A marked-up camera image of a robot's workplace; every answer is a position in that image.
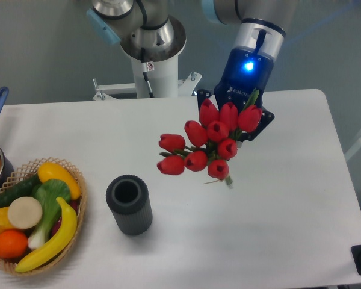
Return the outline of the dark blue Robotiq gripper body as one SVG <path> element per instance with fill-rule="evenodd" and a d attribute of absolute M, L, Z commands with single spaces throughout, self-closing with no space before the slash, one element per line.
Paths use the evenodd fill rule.
<path fill-rule="evenodd" d="M 214 88 L 219 108 L 233 102 L 241 111 L 254 89 L 259 91 L 255 105 L 262 107 L 262 95 L 285 35 L 281 27 L 265 20 L 242 21 L 220 82 Z"/>

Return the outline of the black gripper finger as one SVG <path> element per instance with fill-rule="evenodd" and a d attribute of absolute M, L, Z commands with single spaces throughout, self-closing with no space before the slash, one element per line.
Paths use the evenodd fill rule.
<path fill-rule="evenodd" d="M 204 89 L 197 91 L 197 100 L 200 118 L 215 118 L 216 107 L 210 100 L 210 92 Z"/>
<path fill-rule="evenodd" d="M 275 118 L 275 115 L 256 105 L 250 105 L 238 114 L 236 140 L 254 140 Z"/>

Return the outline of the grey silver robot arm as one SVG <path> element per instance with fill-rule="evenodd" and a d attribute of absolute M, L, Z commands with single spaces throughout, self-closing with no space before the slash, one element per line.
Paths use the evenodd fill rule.
<path fill-rule="evenodd" d="M 297 1 L 202 1 L 213 23 L 237 24 L 239 31 L 213 95 L 219 107 L 262 108 L 262 96 Z M 93 29 L 130 58 L 138 98 L 177 97 L 198 78 L 178 80 L 178 56 L 186 44 L 183 25 L 168 13 L 167 1 L 93 1 L 87 11 Z"/>

